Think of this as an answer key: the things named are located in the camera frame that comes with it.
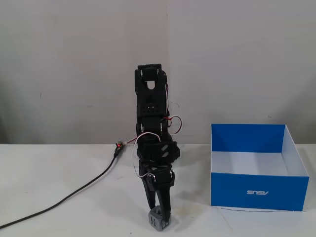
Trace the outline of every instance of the blue and white box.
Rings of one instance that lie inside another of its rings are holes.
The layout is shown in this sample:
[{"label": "blue and white box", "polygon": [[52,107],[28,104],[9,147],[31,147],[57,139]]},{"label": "blue and white box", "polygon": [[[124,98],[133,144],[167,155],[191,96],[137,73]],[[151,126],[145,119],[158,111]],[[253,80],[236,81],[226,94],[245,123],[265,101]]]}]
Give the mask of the blue and white box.
[{"label": "blue and white box", "polygon": [[302,211],[308,181],[286,125],[211,125],[211,205]]}]

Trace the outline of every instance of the white tabletop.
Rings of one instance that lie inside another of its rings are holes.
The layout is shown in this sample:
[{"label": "white tabletop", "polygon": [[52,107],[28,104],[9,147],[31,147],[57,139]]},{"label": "white tabletop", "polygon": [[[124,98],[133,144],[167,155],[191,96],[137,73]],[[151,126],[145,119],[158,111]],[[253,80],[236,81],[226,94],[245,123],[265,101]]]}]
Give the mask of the white tabletop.
[{"label": "white tabletop", "polygon": [[[315,236],[316,145],[297,145],[310,175],[303,212],[245,212],[210,206],[210,146],[180,145],[171,188],[172,224],[148,223],[131,147],[99,182],[59,207],[0,230],[0,237]],[[113,145],[0,145],[0,225],[41,211],[101,173]]]}]

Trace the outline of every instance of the asus logo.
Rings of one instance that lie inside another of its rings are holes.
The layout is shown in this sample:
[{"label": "asus logo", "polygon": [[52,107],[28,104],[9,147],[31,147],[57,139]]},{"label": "asus logo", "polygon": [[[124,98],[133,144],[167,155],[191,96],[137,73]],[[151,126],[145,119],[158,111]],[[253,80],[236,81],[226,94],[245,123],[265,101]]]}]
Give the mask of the asus logo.
[{"label": "asus logo", "polygon": [[247,194],[256,194],[256,195],[267,195],[269,192],[265,192],[265,191],[251,191],[248,190]]}]

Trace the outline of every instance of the black cable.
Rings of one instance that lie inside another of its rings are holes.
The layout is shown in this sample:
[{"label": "black cable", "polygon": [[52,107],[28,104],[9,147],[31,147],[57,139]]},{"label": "black cable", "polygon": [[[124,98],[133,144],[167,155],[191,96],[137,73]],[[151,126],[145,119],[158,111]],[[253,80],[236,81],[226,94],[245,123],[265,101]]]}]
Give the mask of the black cable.
[{"label": "black cable", "polygon": [[59,206],[60,204],[62,204],[64,201],[66,201],[67,199],[69,199],[70,197],[72,197],[73,195],[75,195],[76,193],[80,192],[82,189],[86,188],[87,186],[89,186],[90,184],[92,184],[94,181],[96,181],[97,179],[99,179],[102,175],[104,175],[112,166],[114,160],[116,159],[116,157],[119,155],[120,151],[123,149],[123,144],[122,143],[117,143],[117,148],[115,149],[115,153],[114,153],[114,157],[110,163],[110,165],[106,168],[106,170],[104,170],[100,175],[98,175],[97,177],[95,177],[94,179],[92,179],[89,183],[83,185],[81,188],[77,189],[76,191],[74,191],[72,194],[69,194],[67,197],[65,197],[64,199],[62,199],[60,202],[56,203],[55,205],[43,210],[43,211],[40,211],[40,212],[37,212],[37,213],[34,213],[32,215],[29,215],[29,216],[26,216],[24,218],[21,218],[19,220],[16,220],[16,221],[12,221],[10,223],[7,223],[5,225],[2,225],[0,226],[0,229],[3,229],[5,227],[8,227],[8,226],[12,226],[14,224],[17,224],[19,222],[22,222],[22,221],[25,221],[25,220],[28,220],[32,217],[35,217],[35,216],[38,216],[38,215],[41,215],[45,212],[48,212],[50,211],[51,209],[54,209],[55,207]]}]

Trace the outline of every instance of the white wall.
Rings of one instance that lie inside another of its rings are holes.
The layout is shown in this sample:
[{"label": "white wall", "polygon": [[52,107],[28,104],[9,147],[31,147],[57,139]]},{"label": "white wall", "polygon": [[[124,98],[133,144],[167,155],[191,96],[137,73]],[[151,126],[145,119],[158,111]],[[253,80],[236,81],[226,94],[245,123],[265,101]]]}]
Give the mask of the white wall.
[{"label": "white wall", "polygon": [[316,143],[316,1],[171,0],[173,114],[180,143],[209,143],[210,123],[286,123]]},{"label": "white wall", "polygon": [[1,0],[0,142],[129,139],[134,70],[162,63],[172,113],[184,119],[179,143],[209,143],[211,122],[286,123],[296,143],[315,143],[315,9],[314,0]]},{"label": "white wall", "polygon": [[1,0],[2,141],[135,136],[134,70],[168,72],[166,13],[164,0]]}]

